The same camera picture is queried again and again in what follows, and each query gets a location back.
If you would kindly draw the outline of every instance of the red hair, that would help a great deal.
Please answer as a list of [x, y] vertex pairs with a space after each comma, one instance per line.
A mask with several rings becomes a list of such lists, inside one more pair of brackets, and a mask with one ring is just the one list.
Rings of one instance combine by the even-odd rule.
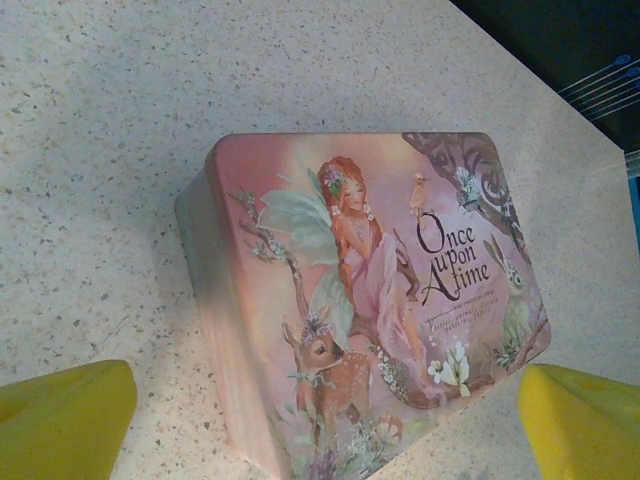
[[[339, 173], [343, 174], [345, 177], [348, 177], [360, 185], [362, 185], [362, 189], [364, 191], [364, 198], [366, 201], [367, 198], [367, 187], [364, 183], [364, 178], [362, 177], [362, 172], [360, 167], [356, 165], [352, 159], [348, 157], [333, 157], [330, 161], [325, 162], [320, 170], [318, 171], [318, 180], [320, 182], [320, 186], [322, 188], [322, 196], [324, 197], [325, 204], [327, 205], [327, 210], [329, 210], [329, 214], [331, 216], [331, 232], [333, 236], [336, 238], [336, 246], [338, 247], [338, 268], [340, 271], [340, 280], [342, 280], [343, 285], [345, 286], [345, 290], [347, 292], [347, 298], [353, 303], [353, 285], [351, 283], [351, 267], [344, 262], [344, 257], [347, 254], [347, 249], [350, 247], [349, 242], [345, 238], [340, 235], [339, 228], [337, 225], [337, 220], [339, 216], [331, 215], [333, 208], [338, 207], [340, 211], [343, 210], [344, 204], [344, 193], [342, 188], [340, 189], [340, 194], [336, 198], [333, 196], [328, 185], [325, 184], [325, 176], [329, 167], [335, 168]], [[371, 230], [373, 230], [373, 244], [372, 248], [376, 248], [380, 240], [382, 240], [382, 229], [380, 228], [380, 224], [378, 220], [374, 219], [369, 221], [369, 226]]]

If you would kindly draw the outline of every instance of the countertop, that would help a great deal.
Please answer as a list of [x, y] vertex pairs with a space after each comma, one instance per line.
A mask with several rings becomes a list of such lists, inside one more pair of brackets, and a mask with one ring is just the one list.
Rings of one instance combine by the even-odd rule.
[[[262, 478], [225, 443], [173, 203], [231, 132], [482, 131], [550, 318], [537, 361], [640, 383], [622, 152], [444, 0], [0, 2], [0, 384], [106, 358], [114, 479]], [[520, 375], [374, 478], [538, 478]]]

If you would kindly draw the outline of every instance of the deer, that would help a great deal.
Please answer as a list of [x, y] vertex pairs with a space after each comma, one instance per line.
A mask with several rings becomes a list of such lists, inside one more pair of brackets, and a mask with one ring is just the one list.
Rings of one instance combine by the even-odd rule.
[[323, 433], [335, 449], [336, 417], [345, 414], [353, 424], [360, 418], [372, 417], [369, 386], [373, 377], [369, 357], [362, 352], [344, 352], [318, 314], [309, 315], [300, 341], [286, 321], [282, 323], [282, 333], [293, 348], [298, 370], [294, 375], [298, 379], [296, 407], [309, 416], [316, 448], [321, 433], [317, 418], [322, 416]]

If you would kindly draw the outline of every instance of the fairy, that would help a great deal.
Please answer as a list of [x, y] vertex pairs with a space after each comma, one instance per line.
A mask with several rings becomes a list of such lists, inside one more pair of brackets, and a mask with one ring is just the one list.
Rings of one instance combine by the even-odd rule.
[[331, 305], [335, 342], [350, 349], [356, 314], [384, 350], [407, 368], [411, 383], [428, 399], [446, 402], [427, 374], [426, 348], [418, 336], [413, 303], [401, 288], [396, 239], [384, 232], [367, 197], [362, 172], [347, 157], [325, 162], [317, 174], [307, 170], [316, 198], [289, 190], [271, 191], [259, 225], [291, 235], [290, 248], [310, 264], [329, 265], [316, 286], [310, 310]]

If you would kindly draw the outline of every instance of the tree branch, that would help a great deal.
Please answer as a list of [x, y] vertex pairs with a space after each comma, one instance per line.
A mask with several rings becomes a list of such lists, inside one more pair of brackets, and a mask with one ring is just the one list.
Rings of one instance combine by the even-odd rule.
[[[484, 138], [482, 136], [475, 136], [475, 137], [477, 137], [477, 139], [480, 142], [484, 141]], [[458, 179], [455, 177], [455, 169], [456, 169], [457, 162], [456, 162], [456, 156], [451, 152], [451, 149], [449, 148], [449, 142], [453, 141], [449, 138], [449, 136], [447, 136], [446, 134], [421, 134], [421, 133], [405, 132], [402, 134], [402, 138], [414, 149], [416, 149], [418, 152], [420, 152], [421, 154], [427, 157], [427, 159], [433, 166], [434, 170], [441, 178], [443, 178], [444, 180], [447, 180], [451, 185], [453, 185], [453, 187], [457, 191], [460, 191], [460, 189], [462, 188], [462, 185], [460, 184]], [[481, 151], [483, 153], [481, 153], [481, 151], [478, 152], [478, 154], [482, 156], [482, 159], [485, 159], [490, 163], [499, 161], [497, 158], [497, 152], [495, 152], [493, 148], [490, 148], [490, 149], [487, 148], [488, 146], [486, 145], [486, 143], [482, 145], [482, 147], [483, 148], [481, 149]], [[467, 152], [465, 151], [462, 143], [460, 144], [460, 148], [461, 148], [462, 156], [464, 157], [467, 154]], [[487, 156], [494, 156], [494, 155], [496, 156], [495, 159], [487, 158]], [[472, 174], [475, 175], [475, 167], [472, 171]], [[502, 213], [498, 209], [494, 208], [494, 206], [492, 206], [489, 202], [487, 202], [485, 198], [480, 198], [479, 207], [480, 208], [478, 209], [478, 214], [480, 216], [482, 216], [485, 220], [491, 223], [495, 228], [497, 228], [504, 235], [508, 237], [512, 236], [512, 232], [509, 229], [509, 226], [502, 221]], [[520, 240], [519, 242], [520, 244], [516, 245], [518, 247], [518, 251], [520, 252], [520, 255], [522, 255], [522, 258], [529, 265], [531, 265], [531, 259], [529, 258], [529, 254], [527, 253], [526, 248], [524, 246], [525, 242], [524, 242], [524, 237], [522, 236], [522, 232], [517, 231], [515, 235]]]
[[[269, 250], [273, 252], [270, 245], [277, 241], [273, 236], [273, 233], [271, 233], [266, 228], [260, 228], [255, 225], [250, 225], [242, 220], [240, 220], [238, 224], [240, 225], [240, 228], [242, 228], [242, 230], [244, 230], [245, 232], [261, 239], [266, 244], [267, 248], [269, 248]], [[289, 266], [289, 269], [291, 270], [291, 276], [293, 277], [293, 285], [296, 290], [296, 305], [298, 306], [298, 312], [300, 313], [300, 318], [304, 320], [309, 315], [309, 302], [306, 295], [304, 294], [304, 288], [302, 286], [302, 275], [300, 274], [298, 260], [293, 255], [293, 253], [289, 251], [288, 248], [285, 248], [284, 255], [285, 263]]]
[[[540, 313], [542, 312], [542, 304], [540, 304], [540, 310], [538, 310], [538, 315], [536, 316], [536, 318], [540, 317]], [[549, 319], [545, 318], [542, 322], [540, 322], [538, 324], [538, 326], [531, 332], [531, 336], [529, 337], [529, 339], [527, 340], [527, 343], [525, 343], [521, 348], [520, 351], [518, 352], [518, 354], [516, 355], [515, 360], [513, 361], [513, 363], [511, 365], [509, 365], [509, 367], [507, 368], [507, 373], [509, 375], [511, 375], [513, 372], [515, 372], [516, 370], [518, 370], [519, 368], [521, 368], [525, 363], [527, 363], [527, 355], [529, 354], [529, 352], [533, 349], [533, 346], [536, 343], [536, 339], [538, 338], [538, 335], [540, 334], [540, 332], [542, 332], [542, 330], [544, 329], [545, 325], [547, 325], [549, 323]]]

